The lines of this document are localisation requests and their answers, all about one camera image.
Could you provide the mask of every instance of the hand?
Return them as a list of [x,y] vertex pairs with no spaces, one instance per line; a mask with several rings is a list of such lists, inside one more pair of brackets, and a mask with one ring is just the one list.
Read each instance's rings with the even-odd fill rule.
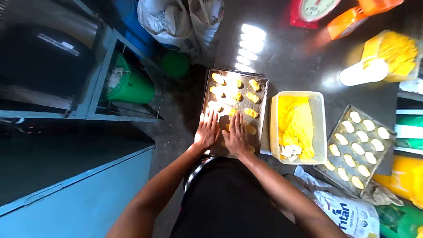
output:
[[220,128],[217,126],[217,112],[206,108],[206,114],[200,115],[200,124],[194,136],[194,145],[202,150],[210,149],[219,139]]
[[243,120],[243,115],[237,111],[231,118],[229,132],[226,130],[222,131],[226,148],[237,158],[243,153],[252,153],[249,149],[247,134],[245,132],[246,124]]

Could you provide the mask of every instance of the black shirt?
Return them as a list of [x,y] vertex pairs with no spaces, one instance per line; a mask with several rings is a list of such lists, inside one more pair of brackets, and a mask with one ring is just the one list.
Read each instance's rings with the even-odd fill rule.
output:
[[206,164],[182,200],[172,238],[303,237],[238,160]]

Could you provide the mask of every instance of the weighing scale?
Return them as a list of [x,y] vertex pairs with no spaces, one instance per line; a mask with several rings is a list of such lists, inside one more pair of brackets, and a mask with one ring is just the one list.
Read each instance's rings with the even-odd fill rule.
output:
[[317,29],[318,20],[329,14],[341,0],[292,0],[291,25]]

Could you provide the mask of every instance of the green container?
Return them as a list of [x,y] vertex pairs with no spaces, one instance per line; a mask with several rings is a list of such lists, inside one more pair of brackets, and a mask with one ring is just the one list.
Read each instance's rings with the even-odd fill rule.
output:
[[148,103],[154,98],[154,85],[140,72],[128,65],[122,54],[112,58],[114,68],[124,69],[119,85],[106,95],[109,101]]
[[380,221],[380,234],[387,238],[415,238],[421,234],[423,211],[404,203],[376,206]]

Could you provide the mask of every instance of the white plastic container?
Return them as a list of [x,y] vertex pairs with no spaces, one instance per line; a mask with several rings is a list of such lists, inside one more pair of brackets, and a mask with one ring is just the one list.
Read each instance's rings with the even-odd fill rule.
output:
[[[297,96],[308,97],[313,118],[313,148],[314,157],[308,160],[296,159],[289,161],[281,159],[279,148],[278,133],[278,101],[279,96]],[[270,110],[270,150],[273,157],[277,158],[283,164],[323,164],[327,160],[327,138],[326,138],[326,117],[324,115],[323,95],[319,92],[310,91],[283,91],[272,98],[272,107]]]

